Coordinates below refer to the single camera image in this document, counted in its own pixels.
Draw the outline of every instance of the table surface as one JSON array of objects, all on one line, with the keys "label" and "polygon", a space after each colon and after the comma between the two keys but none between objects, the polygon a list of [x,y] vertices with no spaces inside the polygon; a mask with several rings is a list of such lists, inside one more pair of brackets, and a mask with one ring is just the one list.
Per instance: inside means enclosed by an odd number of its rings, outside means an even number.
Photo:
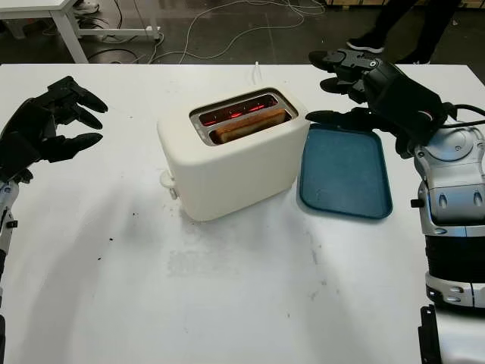
[{"label": "table surface", "polygon": [[1,0],[0,12],[61,10],[72,1],[73,0]]},{"label": "table surface", "polygon": [[[73,161],[38,163],[14,206],[4,277],[9,363],[418,363],[427,262],[419,177],[380,133],[393,196],[382,221],[315,214],[295,186],[196,223],[158,177],[156,121],[200,93],[250,85],[252,66],[2,65],[5,123],[72,75],[108,104],[104,139]],[[403,66],[443,100],[485,107],[465,66]],[[262,66],[308,110],[347,111],[311,66]],[[61,127],[67,135],[82,125]]]}]

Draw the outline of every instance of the dark floor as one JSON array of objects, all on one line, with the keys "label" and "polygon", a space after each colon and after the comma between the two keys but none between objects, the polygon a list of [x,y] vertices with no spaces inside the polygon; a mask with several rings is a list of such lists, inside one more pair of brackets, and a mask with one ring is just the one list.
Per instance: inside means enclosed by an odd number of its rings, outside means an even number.
[{"label": "dark floor", "polygon": [[[165,41],[158,54],[183,50],[186,33],[192,19],[200,12],[230,0],[156,0],[157,18]],[[115,27],[118,14],[113,0],[101,0],[101,12],[96,17],[106,19]],[[149,9],[138,1],[142,16]],[[314,5],[309,0],[293,3]],[[141,27],[133,0],[120,0],[124,27]],[[262,64],[305,64],[307,54],[314,49],[343,47],[351,36],[368,30],[379,9],[356,7],[350,10],[328,8],[326,13],[305,17],[304,24],[293,29],[257,30],[238,39],[225,54],[211,60],[187,56],[184,63],[245,64],[259,61]],[[383,57],[395,61],[413,50],[423,23],[424,12],[415,8],[400,20],[389,34]],[[297,24],[300,17],[289,8],[275,5],[231,5],[201,17],[192,29],[189,51],[200,56],[214,55],[226,47],[238,33],[253,27],[281,27]],[[485,82],[485,10],[460,10],[454,16],[433,56],[435,64],[467,64]],[[60,63],[71,62],[67,49],[59,36],[44,36],[39,26],[31,27],[25,40],[15,40],[9,33],[0,35],[0,63]],[[108,45],[95,37],[81,40],[87,55],[103,49],[125,48],[138,56],[146,54],[140,63],[147,62],[153,52],[153,40],[141,36],[123,45]],[[131,63],[134,57],[127,52],[108,52],[92,58],[92,62],[120,61]],[[161,63],[177,63],[180,55],[169,55]]]}]

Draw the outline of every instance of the blue tray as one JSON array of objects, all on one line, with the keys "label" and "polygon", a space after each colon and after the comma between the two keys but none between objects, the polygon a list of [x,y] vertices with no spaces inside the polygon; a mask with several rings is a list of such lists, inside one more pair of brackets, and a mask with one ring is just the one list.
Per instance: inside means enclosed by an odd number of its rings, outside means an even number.
[{"label": "blue tray", "polygon": [[373,219],[388,216],[393,202],[379,137],[312,124],[299,192],[313,209]]}]

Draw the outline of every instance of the white toaster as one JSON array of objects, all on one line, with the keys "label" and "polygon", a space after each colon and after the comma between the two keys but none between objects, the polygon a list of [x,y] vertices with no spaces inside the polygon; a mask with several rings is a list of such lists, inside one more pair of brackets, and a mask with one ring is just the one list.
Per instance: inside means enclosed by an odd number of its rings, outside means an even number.
[{"label": "white toaster", "polygon": [[303,105],[280,87],[235,94],[176,110],[158,122],[170,169],[161,184],[197,221],[290,188],[300,169],[310,124]]}]

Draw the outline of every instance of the robotic arm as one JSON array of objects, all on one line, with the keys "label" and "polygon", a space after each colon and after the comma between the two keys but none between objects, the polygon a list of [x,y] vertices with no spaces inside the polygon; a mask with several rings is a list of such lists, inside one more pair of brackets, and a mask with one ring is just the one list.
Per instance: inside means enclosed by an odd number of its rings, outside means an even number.
[{"label": "robotic arm", "polygon": [[[19,183],[28,184],[33,178],[28,167],[42,159],[49,162],[72,159],[102,138],[98,133],[72,139],[56,135],[59,124],[67,125],[74,120],[94,129],[102,128],[99,120],[80,105],[97,112],[108,110],[103,101],[80,87],[72,77],[65,77],[49,86],[47,93],[26,100],[0,134],[0,278],[12,231],[17,227],[11,207],[18,196]],[[0,363],[4,352],[5,319],[0,315]]]},{"label": "robotic arm", "polygon": [[422,182],[411,207],[420,210],[429,265],[426,290],[436,306],[421,309],[422,363],[484,363],[485,140],[472,127],[483,121],[457,123],[456,117],[461,108],[484,116],[485,111],[442,103],[394,65],[362,52],[312,52],[309,58],[315,67],[336,74],[321,82],[323,90],[348,94],[357,103],[367,102],[368,108],[346,114],[314,111],[307,119],[343,129],[390,132],[396,136],[398,154],[414,157]]}]

